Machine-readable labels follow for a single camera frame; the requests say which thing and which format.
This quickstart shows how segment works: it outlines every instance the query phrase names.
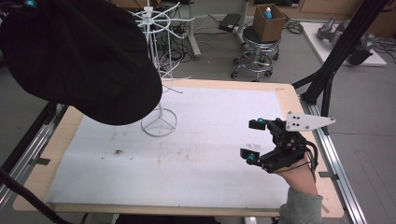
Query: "wooden table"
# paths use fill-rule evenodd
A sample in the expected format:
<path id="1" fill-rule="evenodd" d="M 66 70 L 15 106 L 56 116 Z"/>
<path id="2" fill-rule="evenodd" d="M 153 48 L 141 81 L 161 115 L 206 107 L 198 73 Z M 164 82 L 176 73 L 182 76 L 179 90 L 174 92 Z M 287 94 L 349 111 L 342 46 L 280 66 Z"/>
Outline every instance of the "wooden table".
<path id="1" fill-rule="evenodd" d="M 304 112 L 294 88 L 289 84 L 253 83 L 236 81 L 212 80 L 179 80 L 174 83 L 177 87 L 214 88 L 231 90 L 272 91 L 276 94 L 284 118 L 289 111 Z M 57 168 L 77 130 L 83 115 L 74 107 L 69 107 L 62 118 L 57 130 L 49 140 L 41 158 L 49 159 L 48 165 L 37 164 L 25 183 L 25 187 L 32 191 L 40 200 L 44 201 Z M 303 133 L 311 142 L 316 142 L 312 133 Z M 326 172 L 327 168 L 321 155 L 318 155 L 319 166 L 317 172 Z M 341 217 L 344 210 L 339 201 L 330 178 L 317 180 L 318 192 L 323 196 L 322 216 Z M 274 217 L 278 211 L 268 209 L 237 209 L 237 208 L 189 208 L 189 207 L 156 207 L 156 206 L 128 206 L 128 205 L 95 205 L 95 204 L 48 204 L 56 212 L 88 212 L 115 214 L 156 214 L 156 215 L 201 215 L 201 216 L 238 216 L 238 217 Z M 14 208 L 20 211 L 35 211 L 32 205 L 21 196 L 17 197 Z"/>

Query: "metal stool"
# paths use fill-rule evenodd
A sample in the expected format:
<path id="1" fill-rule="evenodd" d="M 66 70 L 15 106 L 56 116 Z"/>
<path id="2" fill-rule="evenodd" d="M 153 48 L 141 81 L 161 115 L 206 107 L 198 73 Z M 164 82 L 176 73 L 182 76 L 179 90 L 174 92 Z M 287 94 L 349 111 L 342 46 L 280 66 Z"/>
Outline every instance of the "metal stool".
<path id="1" fill-rule="evenodd" d="M 268 56 L 268 52 L 276 50 L 273 59 L 277 60 L 279 57 L 279 43 L 277 41 L 262 42 L 254 32 L 253 26 L 248 26 L 244 29 L 242 37 L 246 44 L 250 46 L 239 58 L 234 59 L 233 63 L 237 64 L 235 71 L 231 73 L 231 78 L 236 78 L 239 68 L 246 68 L 257 74 L 257 78 L 253 81 L 258 82 L 261 73 L 266 77 L 273 74 L 272 60 Z"/>

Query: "electronic device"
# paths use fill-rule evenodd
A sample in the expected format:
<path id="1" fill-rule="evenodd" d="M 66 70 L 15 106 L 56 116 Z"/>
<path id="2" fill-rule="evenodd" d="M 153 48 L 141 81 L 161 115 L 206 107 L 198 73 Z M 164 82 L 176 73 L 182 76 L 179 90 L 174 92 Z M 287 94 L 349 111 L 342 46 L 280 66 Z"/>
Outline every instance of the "electronic device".
<path id="1" fill-rule="evenodd" d="M 225 16 L 224 20 L 221 21 L 219 29 L 232 32 L 233 28 L 238 24 L 240 18 L 240 14 L 228 14 L 227 16 Z"/>
<path id="2" fill-rule="evenodd" d="M 273 143 L 276 147 L 273 151 L 261 156 L 259 152 L 241 148 L 240 156 L 247 161 L 247 164 L 260 166 L 267 173 L 273 174 L 276 173 L 276 170 L 289 167 L 303 159 L 304 154 L 307 153 L 311 163 L 311 172 L 315 178 L 315 169 L 318 165 L 318 149 L 315 144 L 307 141 L 299 131 L 312 131 L 332 123 L 335 123 L 333 118 L 323 118 L 291 111 L 288 113 L 286 121 L 281 119 L 252 119 L 248 127 L 257 130 L 267 128 L 273 136 Z M 312 147 L 314 154 L 307 146 Z"/>

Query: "metal rail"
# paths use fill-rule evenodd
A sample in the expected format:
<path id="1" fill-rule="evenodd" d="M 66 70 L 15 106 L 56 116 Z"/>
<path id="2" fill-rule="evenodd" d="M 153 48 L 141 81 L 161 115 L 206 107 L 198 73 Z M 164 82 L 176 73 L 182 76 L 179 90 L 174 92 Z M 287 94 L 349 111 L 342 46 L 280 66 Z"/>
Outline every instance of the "metal rail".
<path id="1" fill-rule="evenodd" d="M 320 116 L 320 112 L 318 111 L 318 107 L 316 105 L 306 105 L 306 108 L 308 109 L 309 114 Z M 348 211 L 351 221 L 355 224 L 367 223 L 366 218 L 361 211 L 361 206 L 359 205 L 358 199 L 356 198 L 355 193 L 349 184 L 347 174 L 338 157 L 337 151 L 335 150 L 334 144 L 332 143 L 332 139 L 323 131 L 323 129 L 316 129 L 314 133 L 319 139 L 318 144 L 321 144 L 320 148 L 322 149 L 322 156 L 324 159 L 326 159 L 325 161 L 329 165 L 328 169 L 332 172 L 332 174 L 338 176 L 338 179 L 334 180 L 333 183 L 338 188 L 339 193 L 341 194 L 340 196 L 342 196 L 342 199 L 344 200 L 345 207 Z"/>
<path id="2" fill-rule="evenodd" d="M 9 175 L 22 183 L 26 175 L 30 172 L 30 169 L 35 165 L 35 161 L 40 157 L 42 150 L 45 148 L 46 144 L 50 140 L 53 132 L 55 131 L 57 120 L 62 117 L 67 106 L 57 105 L 56 116 L 50 121 L 49 124 L 43 124 L 35 135 L 35 138 L 31 142 L 28 148 L 24 151 L 21 158 L 18 160 L 17 164 L 11 170 Z M 0 188 L 0 211 L 6 205 L 8 199 L 11 197 L 13 191 L 2 185 Z"/>

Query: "gray sleeve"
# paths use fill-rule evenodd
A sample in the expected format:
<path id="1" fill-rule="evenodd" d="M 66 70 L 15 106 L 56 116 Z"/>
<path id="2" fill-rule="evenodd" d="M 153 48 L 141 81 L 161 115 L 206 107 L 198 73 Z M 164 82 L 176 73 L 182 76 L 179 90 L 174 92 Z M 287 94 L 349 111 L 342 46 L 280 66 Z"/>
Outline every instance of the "gray sleeve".
<path id="1" fill-rule="evenodd" d="M 289 188 L 288 201 L 279 209 L 279 224 L 323 223 L 321 202 L 323 197 L 313 196 Z"/>

